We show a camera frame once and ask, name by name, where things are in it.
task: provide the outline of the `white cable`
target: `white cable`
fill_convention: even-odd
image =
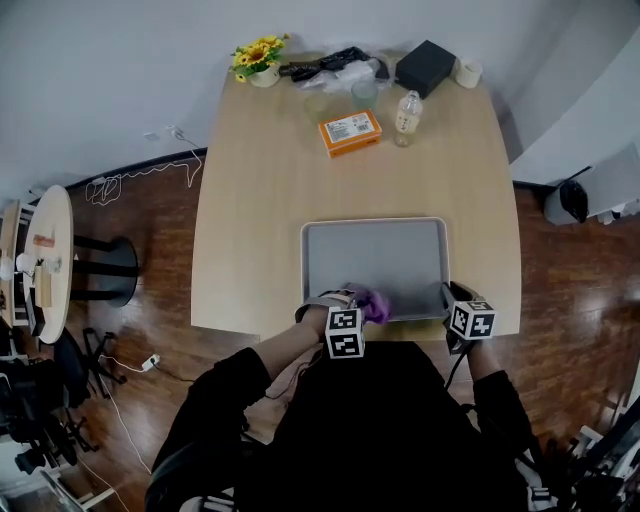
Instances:
[[[82,464],[85,468],[87,468],[87,470],[89,471],[89,473],[91,473],[93,476],[95,476],[98,480],[102,480],[102,483],[105,484],[107,487],[110,487],[111,489],[113,489],[113,494],[116,495],[116,498],[118,498],[120,500],[120,503],[122,503],[122,506],[124,507],[124,509],[127,512],[130,512],[129,509],[127,508],[127,506],[124,504],[124,501],[122,501],[122,498],[120,497],[120,495],[118,494],[118,491],[115,490],[115,488],[113,487],[113,485],[111,485],[109,482],[107,482],[104,478],[102,478],[100,475],[98,475],[98,473],[96,473],[93,469],[91,469],[89,466],[87,466],[85,464],[85,462],[78,457],[78,460],[80,461],[80,464]]]
[[[91,204],[107,206],[109,203],[116,201],[120,197],[120,194],[122,193],[122,178],[136,178],[138,176],[146,176],[147,174],[151,174],[152,172],[162,172],[168,169],[169,167],[175,167],[176,169],[180,167],[184,167],[187,170],[187,188],[191,188],[191,185],[193,185],[193,180],[196,177],[196,174],[198,174],[200,169],[202,169],[203,162],[193,150],[190,150],[190,151],[193,154],[193,156],[196,158],[196,160],[198,160],[198,167],[195,171],[193,171],[193,174],[191,175],[189,174],[189,164],[176,165],[173,162],[171,162],[165,165],[164,167],[154,167],[153,169],[149,169],[147,171],[139,171],[133,174],[126,172],[124,174],[116,174],[115,176],[109,176],[108,178],[105,178],[104,183],[100,185],[94,185],[92,182],[89,182],[87,183],[87,186],[84,189],[84,197]],[[89,186],[93,187],[92,194],[89,194]],[[116,196],[109,199],[109,195],[111,195],[111,193],[114,190],[117,190]]]
[[[100,382],[102,382],[102,385],[104,386],[104,388],[107,390],[107,393],[109,393],[109,398],[111,398],[111,401],[113,402],[113,406],[116,408],[116,412],[118,413],[118,418],[120,418],[120,423],[122,423],[122,426],[124,427],[124,430],[127,433],[127,436],[129,436],[129,442],[131,443],[131,446],[133,446],[133,449],[136,451],[136,454],[138,455],[138,459],[140,460],[140,463],[144,466],[144,468],[147,470],[147,472],[149,474],[151,474],[151,470],[149,469],[149,466],[147,466],[144,463],[144,461],[142,460],[142,457],[140,456],[140,452],[138,451],[138,447],[133,442],[133,439],[131,438],[131,434],[129,433],[129,429],[124,424],[124,420],[122,419],[122,416],[120,415],[120,409],[118,409],[118,404],[116,404],[116,401],[113,399],[113,396],[111,395],[111,391],[109,391],[109,388],[104,383],[104,380],[102,379],[102,376],[98,375],[98,377],[100,378]]]
[[[115,361],[116,364],[119,364],[120,366],[122,366],[123,368],[126,368],[127,370],[131,370],[132,372],[138,372],[138,373],[146,373],[144,370],[136,370],[135,368],[131,368],[131,366],[127,366],[126,364],[121,363],[120,361],[118,361],[115,357],[111,357],[111,356],[105,356],[105,355],[100,355],[100,358],[105,358],[105,359],[113,359]]]

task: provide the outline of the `gray tray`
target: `gray tray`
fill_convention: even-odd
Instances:
[[[301,232],[303,300],[354,282],[391,300],[392,321],[444,318],[447,228],[438,217],[310,222]]]

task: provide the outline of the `cup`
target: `cup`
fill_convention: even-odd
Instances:
[[[378,86],[373,80],[359,80],[351,86],[351,100],[356,110],[374,110],[378,100]]]
[[[0,258],[0,279],[3,281],[13,279],[13,260],[8,256]]]
[[[329,103],[329,95],[322,92],[313,93],[304,100],[303,108],[311,124],[315,126],[331,117]]]

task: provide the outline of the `power strip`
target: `power strip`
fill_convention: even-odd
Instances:
[[[160,364],[160,356],[158,354],[153,354],[149,359],[142,363],[142,371],[148,372],[149,370],[153,370],[153,367],[158,364]]]

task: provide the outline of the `clear cup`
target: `clear cup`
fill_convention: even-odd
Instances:
[[[325,93],[313,93],[304,100],[303,108],[311,124],[317,125],[330,119],[330,102],[329,95]]]
[[[359,80],[351,86],[351,100],[356,110],[374,110],[378,101],[378,86],[373,80]]]

